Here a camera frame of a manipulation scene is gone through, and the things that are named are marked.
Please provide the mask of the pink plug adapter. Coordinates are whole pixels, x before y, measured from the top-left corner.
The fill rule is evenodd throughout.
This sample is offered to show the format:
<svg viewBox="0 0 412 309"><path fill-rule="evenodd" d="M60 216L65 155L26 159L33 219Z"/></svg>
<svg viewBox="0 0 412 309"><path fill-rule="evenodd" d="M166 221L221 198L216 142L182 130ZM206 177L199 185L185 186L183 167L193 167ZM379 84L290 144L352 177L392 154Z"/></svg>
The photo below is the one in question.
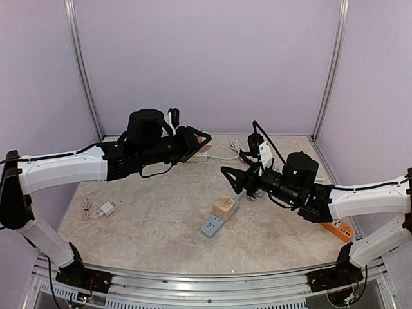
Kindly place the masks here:
<svg viewBox="0 0 412 309"><path fill-rule="evenodd" d="M198 143L201 145L201 148L198 149L199 152L206 153L211 147L211 139L204 136L197 137Z"/></svg>

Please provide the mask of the white power strip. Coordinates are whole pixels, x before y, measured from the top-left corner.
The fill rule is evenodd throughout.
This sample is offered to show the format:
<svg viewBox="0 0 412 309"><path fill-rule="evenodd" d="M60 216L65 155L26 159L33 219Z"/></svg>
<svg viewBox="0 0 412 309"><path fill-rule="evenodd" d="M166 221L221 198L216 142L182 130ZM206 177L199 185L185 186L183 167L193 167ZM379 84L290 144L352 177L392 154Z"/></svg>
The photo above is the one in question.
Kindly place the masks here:
<svg viewBox="0 0 412 309"><path fill-rule="evenodd" d="M244 147L241 145L241 142L238 140L231 140L229 142L229 149L232 151L231 156L218 156L216 154L211 153L212 144L209 142L201 148L197 153L195 153L192 157L189 158L188 162L190 163L199 163L199 162L207 162L208 160L218 160L222 162L234 162L239 161L243 164L246 163L246 158L241 157L241 152L244 151Z"/></svg>

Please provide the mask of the beige cube socket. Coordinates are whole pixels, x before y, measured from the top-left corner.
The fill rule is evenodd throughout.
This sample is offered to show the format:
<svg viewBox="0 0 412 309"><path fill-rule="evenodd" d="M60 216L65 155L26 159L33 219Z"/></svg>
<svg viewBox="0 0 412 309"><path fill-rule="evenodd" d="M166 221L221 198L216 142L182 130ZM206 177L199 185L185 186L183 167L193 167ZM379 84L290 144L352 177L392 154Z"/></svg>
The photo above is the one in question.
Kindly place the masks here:
<svg viewBox="0 0 412 309"><path fill-rule="evenodd" d="M236 210L236 200L227 196L219 196L213 203L212 214L227 221Z"/></svg>

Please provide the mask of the blue power strip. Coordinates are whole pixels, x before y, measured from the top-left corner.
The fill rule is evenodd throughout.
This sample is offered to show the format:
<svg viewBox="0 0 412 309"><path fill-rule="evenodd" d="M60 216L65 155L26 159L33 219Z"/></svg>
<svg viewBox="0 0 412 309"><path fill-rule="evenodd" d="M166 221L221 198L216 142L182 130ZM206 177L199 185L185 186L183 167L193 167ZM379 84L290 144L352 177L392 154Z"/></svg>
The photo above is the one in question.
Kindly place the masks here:
<svg viewBox="0 0 412 309"><path fill-rule="evenodd" d="M236 197L233 197L233 199L236 200L235 213L237 213L240 207L240 202L243 198L251 200L250 197L246 196L245 191L238 194ZM224 224L226 224L226 222L228 222L231 219L231 217L227 221L223 221L212 214L212 216L202 225L200 231L206 238L211 239L218 233L218 231L222 228L222 226L224 226Z"/></svg>

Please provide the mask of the orange power strip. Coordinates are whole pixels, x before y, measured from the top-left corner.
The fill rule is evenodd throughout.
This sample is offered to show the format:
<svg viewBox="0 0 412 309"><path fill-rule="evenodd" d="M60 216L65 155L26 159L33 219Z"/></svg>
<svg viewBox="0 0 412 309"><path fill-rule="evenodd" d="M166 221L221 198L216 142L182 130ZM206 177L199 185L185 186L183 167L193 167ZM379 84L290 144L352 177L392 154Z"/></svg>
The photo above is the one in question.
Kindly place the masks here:
<svg viewBox="0 0 412 309"><path fill-rule="evenodd" d="M329 206L332 202L330 197L333 185L325 185L321 183L316 184L317 199L319 203L320 210L320 226L325 228L328 232L333 234L335 237L348 243L351 241L355 235L355 230L347 223L339 218L332 218L331 210Z"/></svg>

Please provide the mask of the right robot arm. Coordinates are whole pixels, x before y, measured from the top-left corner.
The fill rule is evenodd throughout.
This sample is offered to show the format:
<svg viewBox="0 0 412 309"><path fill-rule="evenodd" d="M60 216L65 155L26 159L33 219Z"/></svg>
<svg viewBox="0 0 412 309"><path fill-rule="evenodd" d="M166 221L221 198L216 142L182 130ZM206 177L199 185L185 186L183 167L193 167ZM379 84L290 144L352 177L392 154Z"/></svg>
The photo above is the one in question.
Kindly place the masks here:
<svg viewBox="0 0 412 309"><path fill-rule="evenodd" d="M315 182L318 162L304 152L288 155L282 171L253 163L246 171L222 167L221 172L235 193L248 196L258 190L268 194L276 205L297 210L312 223L329 223L347 216L393 212L390 222L360 241L352 241L339 252L330 281L344 285L353 277L354 268L411 241L411 174L388 182L365 186L336 187Z"/></svg>

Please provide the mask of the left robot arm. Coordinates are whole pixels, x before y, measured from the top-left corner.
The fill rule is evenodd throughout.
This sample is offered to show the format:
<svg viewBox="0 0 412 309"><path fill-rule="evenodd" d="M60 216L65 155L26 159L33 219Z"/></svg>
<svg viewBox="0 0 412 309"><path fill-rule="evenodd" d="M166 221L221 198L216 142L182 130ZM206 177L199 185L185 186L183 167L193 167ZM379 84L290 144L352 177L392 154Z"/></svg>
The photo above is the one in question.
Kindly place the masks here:
<svg viewBox="0 0 412 309"><path fill-rule="evenodd" d="M1 162L1 225L16 230L46 254L76 286L90 280L77 249L62 240L32 209L31 195L43 189L79 182L114 181L143 174L149 165L184 163L211 140L210 134L179 124L180 111L166 114L141 109L130 114L127 129L114 142L45 156L9 151Z"/></svg>

